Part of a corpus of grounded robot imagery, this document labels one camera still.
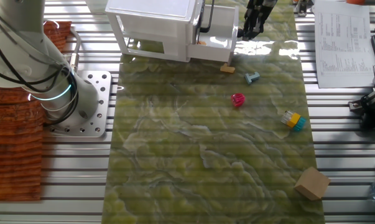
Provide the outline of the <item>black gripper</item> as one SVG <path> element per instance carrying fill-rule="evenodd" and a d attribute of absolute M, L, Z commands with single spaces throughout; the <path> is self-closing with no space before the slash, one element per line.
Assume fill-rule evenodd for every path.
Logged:
<path fill-rule="evenodd" d="M 244 18 L 244 36 L 255 38 L 262 33 L 262 16 L 270 14 L 278 0 L 249 0 Z"/>

